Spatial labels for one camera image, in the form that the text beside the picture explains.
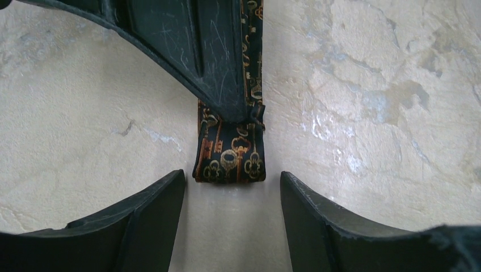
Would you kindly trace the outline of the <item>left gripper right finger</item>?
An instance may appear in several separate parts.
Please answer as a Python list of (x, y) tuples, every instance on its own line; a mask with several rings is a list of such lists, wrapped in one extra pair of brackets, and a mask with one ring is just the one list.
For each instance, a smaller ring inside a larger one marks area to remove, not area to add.
[(390, 227), (345, 209), (290, 172), (282, 172), (280, 192), (294, 271), (480, 270), (478, 226)]

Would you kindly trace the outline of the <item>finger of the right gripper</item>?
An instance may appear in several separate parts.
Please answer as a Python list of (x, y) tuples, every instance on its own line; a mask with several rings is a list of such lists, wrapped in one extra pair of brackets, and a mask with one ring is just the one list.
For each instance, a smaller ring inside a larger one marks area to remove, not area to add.
[(34, 5), (115, 31), (225, 121), (247, 118), (239, 1), (58, 0)]

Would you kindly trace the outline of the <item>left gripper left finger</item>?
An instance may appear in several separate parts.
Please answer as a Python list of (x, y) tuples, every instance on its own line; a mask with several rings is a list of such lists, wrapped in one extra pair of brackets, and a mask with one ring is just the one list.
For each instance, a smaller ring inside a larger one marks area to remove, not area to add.
[(185, 187), (179, 169), (65, 228), (1, 233), (1, 270), (168, 271)]

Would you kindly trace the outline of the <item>dark brown patterned tie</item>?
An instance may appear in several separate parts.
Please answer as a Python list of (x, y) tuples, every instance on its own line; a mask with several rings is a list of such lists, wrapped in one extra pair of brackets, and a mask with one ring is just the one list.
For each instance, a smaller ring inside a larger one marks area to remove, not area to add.
[(251, 183), (266, 177), (262, 94), (263, 1), (240, 2), (243, 97), (247, 118), (227, 122), (198, 103), (198, 148), (192, 176), (196, 182)]

